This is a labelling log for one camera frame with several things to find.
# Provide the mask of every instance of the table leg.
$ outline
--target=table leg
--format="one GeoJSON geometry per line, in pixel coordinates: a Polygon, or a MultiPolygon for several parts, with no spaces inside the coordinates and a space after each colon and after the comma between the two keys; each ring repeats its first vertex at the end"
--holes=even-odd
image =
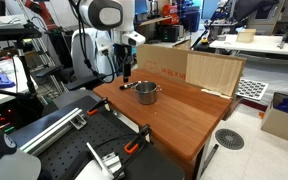
{"type": "Polygon", "coordinates": [[[211,140],[211,135],[207,138],[203,148],[200,150],[200,152],[196,156],[193,180],[201,179],[202,171],[203,171],[203,167],[204,167],[204,162],[205,162],[206,157],[207,157],[207,149],[209,147],[210,140],[211,140]]]}

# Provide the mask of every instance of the pot handle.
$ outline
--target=pot handle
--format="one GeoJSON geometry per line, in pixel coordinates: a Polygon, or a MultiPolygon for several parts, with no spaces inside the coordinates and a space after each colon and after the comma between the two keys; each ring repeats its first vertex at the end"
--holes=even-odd
{"type": "Polygon", "coordinates": [[[132,87],[131,87],[131,91],[132,91],[132,92],[136,92],[135,87],[136,87],[136,86],[132,86],[132,87]]]}
{"type": "Polygon", "coordinates": [[[162,91],[163,88],[161,88],[161,86],[157,86],[156,91],[162,91]]]}

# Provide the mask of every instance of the black cable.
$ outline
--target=black cable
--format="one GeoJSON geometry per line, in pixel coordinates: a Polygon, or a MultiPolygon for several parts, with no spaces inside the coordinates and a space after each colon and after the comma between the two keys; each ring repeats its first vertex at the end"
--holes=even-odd
{"type": "Polygon", "coordinates": [[[125,163],[122,165],[122,167],[120,169],[118,169],[117,171],[115,171],[115,173],[113,173],[113,176],[114,176],[113,180],[116,180],[119,178],[119,175],[124,171],[124,169],[127,167],[127,165],[129,163],[131,163],[132,160],[143,150],[146,143],[147,143],[146,140],[144,140],[141,147],[128,160],[125,161],[125,163]]]}
{"type": "MultiPolygon", "coordinates": [[[[6,41],[7,42],[7,46],[10,48],[10,42],[9,41],[6,41]]],[[[11,51],[11,48],[9,49],[9,53],[11,55],[11,58],[12,58],[12,62],[13,62],[13,68],[14,68],[14,74],[15,74],[15,86],[16,86],[16,93],[18,93],[18,81],[17,81],[17,72],[16,72],[16,65],[15,65],[15,61],[14,61],[14,56],[12,54],[12,51],[11,51]]]]}
{"type": "Polygon", "coordinates": [[[111,79],[111,81],[108,81],[108,82],[103,81],[103,79],[102,79],[103,77],[112,76],[112,75],[115,74],[115,72],[113,73],[114,68],[113,68],[112,62],[110,60],[109,60],[109,63],[110,63],[111,70],[112,70],[111,74],[100,75],[98,71],[95,71],[92,68],[92,64],[91,64],[90,60],[88,59],[87,53],[86,53],[87,52],[87,50],[86,50],[86,34],[85,34],[85,28],[84,28],[84,24],[86,24],[86,23],[83,21],[82,15],[79,12],[79,5],[81,3],[81,0],[79,0],[77,2],[77,4],[74,4],[74,2],[72,0],[69,0],[69,2],[70,2],[70,5],[71,5],[71,10],[72,10],[73,14],[77,15],[77,17],[76,16],[75,17],[78,20],[78,27],[79,27],[78,31],[79,31],[79,34],[80,34],[79,39],[80,39],[81,51],[82,51],[82,54],[84,56],[84,63],[92,71],[93,75],[96,76],[103,83],[111,83],[111,82],[113,82],[114,77],[111,79]]]}
{"type": "Polygon", "coordinates": [[[108,60],[108,62],[109,62],[109,64],[110,64],[111,72],[112,72],[112,73],[111,73],[111,74],[108,74],[108,75],[104,75],[104,77],[110,77],[110,76],[112,76],[112,79],[111,79],[110,81],[104,81],[104,79],[99,78],[99,80],[100,80],[101,82],[103,82],[103,83],[109,84],[109,83],[112,83],[112,82],[114,81],[115,72],[114,72],[113,64],[112,64],[112,62],[111,62],[111,58],[110,58],[110,56],[109,56],[108,54],[106,54],[106,58],[107,58],[107,60],[108,60]]]}
{"type": "MultiPolygon", "coordinates": [[[[107,144],[107,143],[109,143],[109,142],[111,142],[111,141],[115,141],[115,140],[117,140],[117,139],[123,138],[123,137],[125,137],[125,136],[139,136],[139,134],[131,133],[131,134],[124,134],[124,135],[121,135],[121,136],[117,136],[117,137],[115,137],[115,138],[109,139],[109,140],[107,140],[107,141],[104,141],[104,142],[102,142],[102,143],[94,146],[94,149],[98,149],[98,148],[100,148],[101,146],[103,146],[104,144],[107,144]]],[[[132,160],[142,151],[142,149],[144,148],[144,146],[146,145],[146,143],[147,143],[147,142],[146,142],[146,140],[144,139],[142,145],[140,146],[140,148],[139,148],[130,158],[128,158],[128,159],[124,162],[124,164],[122,165],[122,167],[121,167],[120,169],[118,169],[118,170],[114,173],[114,179],[117,179],[117,178],[118,178],[118,176],[121,174],[122,171],[124,171],[124,169],[127,167],[127,165],[128,165],[129,163],[131,163],[132,160]]]]}
{"type": "Polygon", "coordinates": [[[33,21],[33,19],[37,19],[38,21],[39,21],[39,24],[40,24],[40,26],[41,26],[41,28],[43,28],[45,31],[47,31],[47,27],[45,26],[45,24],[44,24],[44,22],[42,21],[42,19],[41,18],[39,18],[39,17],[37,17],[37,16],[33,16],[32,18],[31,18],[31,21],[33,21]]]}
{"type": "Polygon", "coordinates": [[[120,138],[123,138],[123,137],[126,137],[126,136],[136,136],[136,135],[138,135],[138,134],[136,134],[136,133],[123,134],[123,135],[121,135],[121,136],[117,136],[117,137],[115,137],[115,138],[109,139],[109,140],[107,140],[107,141],[104,141],[104,142],[102,142],[102,143],[94,146],[94,149],[98,149],[98,148],[100,148],[101,146],[103,146],[104,144],[107,144],[107,143],[109,143],[109,142],[111,142],[111,141],[115,141],[115,140],[117,140],[117,139],[120,139],[120,138]]]}

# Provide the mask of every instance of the cardboard box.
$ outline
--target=cardboard box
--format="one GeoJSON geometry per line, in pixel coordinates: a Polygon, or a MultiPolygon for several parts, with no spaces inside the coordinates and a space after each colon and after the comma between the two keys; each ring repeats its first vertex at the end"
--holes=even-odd
{"type": "Polygon", "coordinates": [[[274,93],[270,106],[267,107],[262,122],[262,130],[288,140],[288,113],[275,109],[288,95],[274,93]]]}
{"type": "Polygon", "coordinates": [[[254,40],[255,34],[256,29],[245,29],[243,31],[238,32],[236,41],[250,43],[254,40]]]}
{"type": "Polygon", "coordinates": [[[185,50],[188,44],[176,48],[141,45],[136,50],[138,68],[232,97],[245,59],[185,50]]]}
{"type": "Polygon", "coordinates": [[[181,41],[181,42],[175,44],[174,46],[172,46],[172,48],[183,49],[183,50],[189,50],[190,47],[191,47],[191,40],[190,39],[181,41]]]}

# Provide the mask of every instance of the metal pot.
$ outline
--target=metal pot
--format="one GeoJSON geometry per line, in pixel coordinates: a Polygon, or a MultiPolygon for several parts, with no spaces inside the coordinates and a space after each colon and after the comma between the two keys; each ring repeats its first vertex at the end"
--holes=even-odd
{"type": "Polygon", "coordinates": [[[157,100],[157,91],[162,88],[158,87],[154,82],[144,81],[135,86],[138,102],[141,104],[153,104],[157,100]]]}

